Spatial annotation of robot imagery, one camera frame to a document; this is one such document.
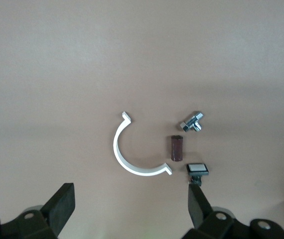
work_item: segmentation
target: small square object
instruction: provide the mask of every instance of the small square object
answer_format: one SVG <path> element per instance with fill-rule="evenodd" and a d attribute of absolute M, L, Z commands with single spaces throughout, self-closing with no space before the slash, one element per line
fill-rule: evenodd
<path fill-rule="evenodd" d="M 205 163 L 190 163 L 186 165 L 186 169 L 190 176 L 203 176 L 209 173 Z"/>

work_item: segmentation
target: black mechanical arm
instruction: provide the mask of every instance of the black mechanical arm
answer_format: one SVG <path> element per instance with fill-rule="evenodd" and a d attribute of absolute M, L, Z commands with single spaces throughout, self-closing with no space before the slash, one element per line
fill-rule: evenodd
<path fill-rule="evenodd" d="M 188 191 L 188 210 L 194 224 L 182 239 L 284 239 L 276 223 L 252 220 L 250 226 L 225 212 L 213 211 L 201 188 L 192 180 Z M 65 183 L 40 209 L 22 213 L 0 224 L 0 239 L 57 239 L 75 209 L 73 183 Z"/>
<path fill-rule="evenodd" d="M 182 239 L 284 239 L 284 230 L 270 220 L 254 219 L 246 226 L 225 212 L 213 211 L 197 184 L 189 185 L 188 210 L 194 228 Z"/>
<path fill-rule="evenodd" d="M 40 210 L 0 224 L 0 239 L 57 239 L 74 209 L 74 185 L 65 183 Z"/>

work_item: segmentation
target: small parts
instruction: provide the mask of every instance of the small parts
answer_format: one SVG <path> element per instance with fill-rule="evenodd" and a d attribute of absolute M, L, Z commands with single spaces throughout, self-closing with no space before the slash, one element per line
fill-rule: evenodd
<path fill-rule="evenodd" d="M 183 137 L 180 135 L 171 136 L 171 159 L 172 161 L 183 160 Z"/>
<path fill-rule="evenodd" d="M 180 124 L 181 128 L 185 131 L 188 132 L 190 129 L 194 129 L 195 131 L 200 131 L 202 129 L 202 126 L 199 124 L 199 120 L 203 118 L 203 113 L 200 111 L 196 111 L 194 115 L 189 118 L 188 120 L 182 122 Z"/>
<path fill-rule="evenodd" d="M 120 133 L 129 125 L 131 124 L 131 118 L 128 116 L 128 114 L 126 112 L 122 113 L 122 117 L 124 119 L 124 121 L 120 124 L 120 126 L 117 129 L 116 135 L 114 136 L 114 140 L 113 140 L 113 151 L 114 154 L 119 162 L 119 164 L 121 164 L 122 167 L 124 167 L 127 171 L 129 171 L 130 173 L 136 174 L 136 175 L 140 175 L 140 176 L 154 176 L 163 172 L 167 172 L 169 175 L 172 174 L 172 170 L 170 169 L 170 167 L 164 163 L 159 167 L 156 168 L 138 168 L 133 166 L 132 164 L 130 164 L 129 162 L 127 162 L 120 150 L 119 150 L 119 145 L 118 145 L 118 139 L 120 136 Z"/>
<path fill-rule="evenodd" d="M 205 163 L 190 163 L 186 165 L 188 175 L 191 176 L 190 184 L 202 185 L 201 177 L 203 175 L 208 175 L 208 169 Z"/>

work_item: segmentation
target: metal screw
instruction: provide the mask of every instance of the metal screw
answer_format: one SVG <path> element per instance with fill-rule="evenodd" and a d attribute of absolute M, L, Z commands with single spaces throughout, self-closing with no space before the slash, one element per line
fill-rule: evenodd
<path fill-rule="evenodd" d="M 194 129 L 195 131 L 200 131 L 202 129 L 202 126 L 199 124 L 199 120 L 203 118 L 203 113 L 200 111 L 197 111 L 194 113 L 194 115 L 189 118 L 187 121 L 184 121 L 180 124 L 182 129 L 187 132 L 190 129 Z"/>
<path fill-rule="evenodd" d="M 30 219 L 30 218 L 32 218 L 33 216 L 34 216 L 33 213 L 28 213 L 28 214 L 24 215 L 24 218 L 25 218 L 25 219 Z"/>
<path fill-rule="evenodd" d="M 271 226 L 267 222 L 264 222 L 264 221 L 259 221 L 257 224 L 262 229 L 269 230 L 271 228 Z"/>
<path fill-rule="evenodd" d="M 217 217 L 219 220 L 226 220 L 226 219 L 227 219 L 227 216 L 226 216 L 224 213 L 217 213 L 217 214 L 216 214 L 216 217 Z"/>

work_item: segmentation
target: semicircular clip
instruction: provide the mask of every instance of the semicircular clip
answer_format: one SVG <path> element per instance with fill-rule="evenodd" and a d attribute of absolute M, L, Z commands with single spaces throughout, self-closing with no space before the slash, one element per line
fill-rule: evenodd
<path fill-rule="evenodd" d="M 124 167 L 130 173 L 133 173 L 139 176 L 154 176 L 154 175 L 157 175 L 163 172 L 167 172 L 169 175 L 171 175 L 172 170 L 166 163 L 162 164 L 159 167 L 155 167 L 155 168 L 139 168 L 139 167 L 133 166 L 132 164 L 130 164 L 123 158 L 119 150 L 118 139 L 119 139 L 120 133 L 129 124 L 131 124 L 131 118 L 128 116 L 126 112 L 122 113 L 122 117 L 124 118 L 124 121 L 118 127 L 116 135 L 114 136 L 114 140 L 113 140 L 113 151 L 114 151 L 114 155 L 116 156 L 119 164 L 121 164 L 121 166 Z"/>

